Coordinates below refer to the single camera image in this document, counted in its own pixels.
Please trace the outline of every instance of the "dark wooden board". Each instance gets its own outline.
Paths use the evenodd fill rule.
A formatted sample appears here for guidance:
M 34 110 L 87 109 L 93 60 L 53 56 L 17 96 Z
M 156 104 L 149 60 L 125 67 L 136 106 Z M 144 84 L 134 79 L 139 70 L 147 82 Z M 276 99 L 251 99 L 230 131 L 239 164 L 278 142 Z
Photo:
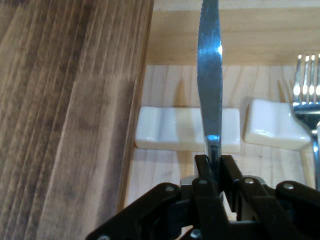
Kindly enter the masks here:
M 152 8 L 0 1 L 1 240 L 84 239 L 123 206 Z

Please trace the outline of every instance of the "fork tines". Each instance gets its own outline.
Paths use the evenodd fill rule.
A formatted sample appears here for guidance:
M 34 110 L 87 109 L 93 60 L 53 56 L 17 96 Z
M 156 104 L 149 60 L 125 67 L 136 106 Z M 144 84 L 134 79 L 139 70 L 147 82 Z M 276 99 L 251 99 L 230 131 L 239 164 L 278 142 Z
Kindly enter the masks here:
M 311 57 L 306 55 L 304 59 L 303 55 L 300 54 L 298 56 L 293 86 L 294 106 L 299 104 L 320 104 L 320 54 L 317 58 L 315 79 L 316 56 L 314 54 Z

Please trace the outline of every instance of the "white ceramic rest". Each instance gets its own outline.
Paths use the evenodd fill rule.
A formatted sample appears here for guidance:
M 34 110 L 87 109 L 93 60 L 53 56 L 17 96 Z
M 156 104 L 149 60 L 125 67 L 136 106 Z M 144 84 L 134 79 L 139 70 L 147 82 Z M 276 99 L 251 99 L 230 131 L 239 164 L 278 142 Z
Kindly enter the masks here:
M 311 152 L 311 138 L 285 102 L 254 99 L 244 140 L 247 143 Z
M 240 151 L 240 114 L 222 110 L 223 153 Z M 140 109 L 135 144 L 141 149 L 204 152 L 204 132 L 199 108 L 150 107 Z

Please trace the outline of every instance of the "butter knife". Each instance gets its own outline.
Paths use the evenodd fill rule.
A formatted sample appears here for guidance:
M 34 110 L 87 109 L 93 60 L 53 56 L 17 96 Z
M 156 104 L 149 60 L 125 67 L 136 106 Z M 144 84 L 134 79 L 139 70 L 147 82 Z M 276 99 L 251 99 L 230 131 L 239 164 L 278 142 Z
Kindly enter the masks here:
M 218 182 L 222 125 L 222 45 L 218 0 L 203 0 L 197 46 L 197 85 L 206 154 Z

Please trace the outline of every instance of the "wooden table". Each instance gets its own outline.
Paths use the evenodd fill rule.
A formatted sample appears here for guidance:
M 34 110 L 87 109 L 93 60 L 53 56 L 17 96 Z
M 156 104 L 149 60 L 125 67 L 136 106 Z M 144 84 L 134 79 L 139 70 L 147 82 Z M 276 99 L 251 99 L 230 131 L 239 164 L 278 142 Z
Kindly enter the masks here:
M 253 98 L 289 102 L 294 65 L 223 67 L 223 107 L 240 110 L 241 135 Z M 149 65 L 142 94 L 143 106 L 199 107 L 195 66 Z M 125 204 L 128 205 L 161 182 L 179 184 L 194 174 L 195 152 L 135 149 L 130 166 Z M 260 146 L 241 141 L 233 158 L 244 175 L 262 177 L 275 187 L 293 180 L 313 187 L 313 156 L 310 153 Z
M 194 173 L 194 152 L 133 139 L 140 103 L 199 106 L 200 3 L 0 0 L 1 240 L 84 239 L 156 184 Z M 252 98 L 290 101 L 296 53 L 320 52 L 320 3 L 220 0 L 220 13 L 223 105 L 240 109 L 243 130 Z M 242 142 L 234 158 L 272 187 L 314 185 L 310 154 Z

